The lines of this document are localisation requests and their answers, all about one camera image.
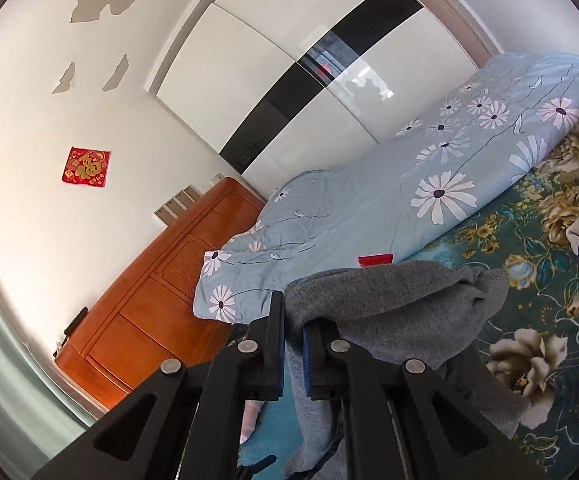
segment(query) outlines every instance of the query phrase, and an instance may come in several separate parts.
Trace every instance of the wall socket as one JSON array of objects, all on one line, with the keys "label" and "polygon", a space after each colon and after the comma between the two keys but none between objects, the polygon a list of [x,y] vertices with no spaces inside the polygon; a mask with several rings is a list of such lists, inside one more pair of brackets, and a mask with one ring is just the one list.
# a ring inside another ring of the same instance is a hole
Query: wall socket
[{"label": "wall socket", "polygon": [[225,176],[222,173],[217,173],[210,179],[210,184],[212,184],[212,186],[216,186],[224,178]]}]

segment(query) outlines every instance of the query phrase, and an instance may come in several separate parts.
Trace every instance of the light blue duvet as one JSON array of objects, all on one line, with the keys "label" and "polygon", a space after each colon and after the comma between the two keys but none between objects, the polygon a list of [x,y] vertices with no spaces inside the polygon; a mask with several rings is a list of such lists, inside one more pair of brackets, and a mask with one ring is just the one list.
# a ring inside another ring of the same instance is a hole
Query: light blue duvet
[{"label": "light blue duvet", "polygon": [[302,173],[205,254],[194,314],[248,323],[297,278],[415,253],[511,186],[579,119],[579,56],[504,54],[347,166]]}]

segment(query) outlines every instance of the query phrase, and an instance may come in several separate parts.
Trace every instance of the gray sweater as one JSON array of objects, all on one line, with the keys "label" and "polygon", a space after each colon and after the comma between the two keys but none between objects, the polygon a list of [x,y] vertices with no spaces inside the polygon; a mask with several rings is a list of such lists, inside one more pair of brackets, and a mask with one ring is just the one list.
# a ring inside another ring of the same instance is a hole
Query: gray sweater
[{"label": "gray sweater", "polygon": [[[305,395],[301,331],[319,317],[335,321],[343,338],[377,359],[395,364],[421,359],[511,438],[529,402],[501,384],[472,345],[507,291],[502,269],[449,270],[437,262],[327,270],[290,283],[284,291],[286,353],[303,444],[288,460],[285,476],[314,468],[338,425],[330,402]],[[343,441],[314,479],[346,477]]]}]

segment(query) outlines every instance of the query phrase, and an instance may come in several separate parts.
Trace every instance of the red square poster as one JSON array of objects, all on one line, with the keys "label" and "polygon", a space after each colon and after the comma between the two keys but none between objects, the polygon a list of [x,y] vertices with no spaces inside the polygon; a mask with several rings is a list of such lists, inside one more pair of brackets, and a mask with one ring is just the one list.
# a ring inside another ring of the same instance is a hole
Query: red square poster
[{"label": "red square poster", "polygon": [[103,187],[109,162],[110,152],[72,147],[63,170],[63,182]]}]

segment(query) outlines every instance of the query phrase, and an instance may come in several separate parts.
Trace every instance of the white wall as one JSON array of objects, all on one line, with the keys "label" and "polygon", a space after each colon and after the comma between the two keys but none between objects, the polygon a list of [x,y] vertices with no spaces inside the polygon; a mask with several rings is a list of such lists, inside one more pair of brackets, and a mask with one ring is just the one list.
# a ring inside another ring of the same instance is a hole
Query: white wall
[{"label": "white wall", "polygon": [[503,52],[579,54],[579,12],[570,0],[460,0]]},{"label": "white wall", "polygon": [[[8,0],[0,10],[0,148],[66,113],[100,105],[115,93],[143,88],[154,59],[194,0],[136,0],[113,16],[70,23],[78,0]],[[130,67],[103,93],[121,58]],[[72,88],[52,94],[76,64]]]},{"label": "white wall", "polygon": [[[0,299],[50,362],[55,342],[163,227],[153,212],[228,165],[143,90],[198,0],[136,0],[70,23],[78,0],[0,10]],[[102,88],[124,55],[118,88]],[[52,94],[75,63],[71,89]],[[71,146],[110,150],[106,187],[61,182]]]},{"label": "white wall", "polygon": [[[109,150],[104,188],[61,181],[70,147]],[[162,230],[152,215],[188,184],[233,170],[141,91],[48,124],[0,152],[0,287],[27,335],[51,355]]]}]

